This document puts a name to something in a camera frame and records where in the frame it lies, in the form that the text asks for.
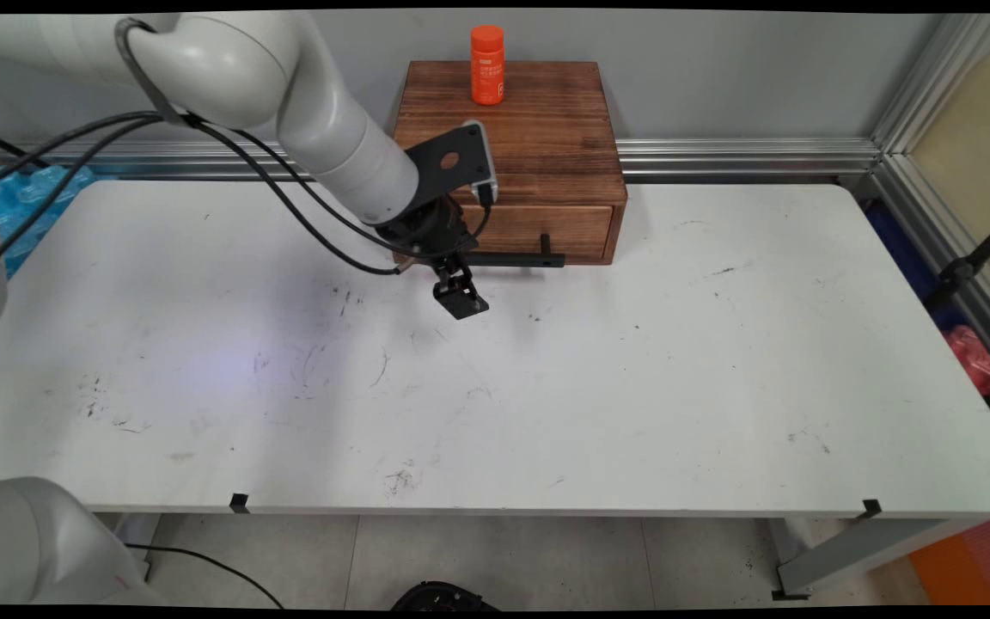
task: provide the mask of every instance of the gray wall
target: gray wall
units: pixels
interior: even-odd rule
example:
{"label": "gray wall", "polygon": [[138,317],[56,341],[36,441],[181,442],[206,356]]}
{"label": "gray wall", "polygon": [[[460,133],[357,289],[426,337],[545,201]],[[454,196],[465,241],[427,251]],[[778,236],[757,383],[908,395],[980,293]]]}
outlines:
{"label": "gray wall", "polygon": [[[865,137],[938,15],[645,9],[316,10],[347,85],[386,128],[410,59],[467,59],[502,25],[508,60],[596,60],[617,138]],[[512,76],[507,88],[513,90]],[[0,60],[0,136],[40,138],[148,109],[130,87]],[[170,126],[142,140],[207,141]],[[272,126],[255,131],[272,138]]]}

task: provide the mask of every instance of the red plastic bag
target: red plastic bag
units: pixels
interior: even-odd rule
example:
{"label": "red plastic bag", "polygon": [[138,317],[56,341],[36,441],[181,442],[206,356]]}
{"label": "red plastic bag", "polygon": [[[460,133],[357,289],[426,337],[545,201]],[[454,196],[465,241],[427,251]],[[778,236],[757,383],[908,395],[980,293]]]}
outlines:
{"label": "red plastic bag", "polygon": [[990,355],[975,331],[958,325],[942,333],[962,368],[968,373],[980,395],[990,395]]}

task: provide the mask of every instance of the floor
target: floor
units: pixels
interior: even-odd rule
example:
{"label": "floor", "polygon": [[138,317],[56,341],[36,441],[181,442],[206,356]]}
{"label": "floor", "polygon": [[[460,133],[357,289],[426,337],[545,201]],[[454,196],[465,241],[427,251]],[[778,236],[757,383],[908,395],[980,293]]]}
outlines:
{"label": "floor", "polygon": [[[421,580],[445,580],[500,610],[927,604],[907,559],[775,603],[766,521],[715,518],[247,516],[166,514],[154,544],[207,554],[291,608],[386,610]],[[170,603],[268,607],[231,573],[152,553]]]}

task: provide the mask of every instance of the blue plastic bag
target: blue plastic bag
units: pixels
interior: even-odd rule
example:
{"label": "blue plastic bag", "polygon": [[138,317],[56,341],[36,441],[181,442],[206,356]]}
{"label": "blue plastic bag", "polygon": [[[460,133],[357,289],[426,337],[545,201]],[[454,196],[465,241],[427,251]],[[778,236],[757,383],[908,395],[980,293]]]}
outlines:
{"label": "blue plastic bag", "polygon": [[[0,237],[7,238],[24,224],[25,220],[44,203],[48,195],[51,195],[52,190],[66,174],[67,169],[63,166],[52,165],[30,176],[14,172],[0,180]],[[7,250],[4,256],[7,278],[13,277],[28,255],[38,246],[40,239],[43,239],[56,223],[56,219],[67,211],[67,206],[75,196],[94,181],[98,181],[97,177],[86,166],[82,166],[75,176],[71,177],[70,183],[64,187],[63,192],[59,193],[55,203],[52,203],[33,226],[25,230],[25,234]]]}

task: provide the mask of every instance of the orange bottle cap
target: orange bottle cap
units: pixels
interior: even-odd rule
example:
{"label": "orange bottle cap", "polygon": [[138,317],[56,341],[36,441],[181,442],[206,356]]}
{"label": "orange bottle cap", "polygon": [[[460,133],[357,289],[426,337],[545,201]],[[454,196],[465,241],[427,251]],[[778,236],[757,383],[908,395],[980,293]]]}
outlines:
{"label": "orange bottle cap", "polygon": [[476,52],[498,52],[503,48],[503,29],[498,25],[472,28],[472,48]]}

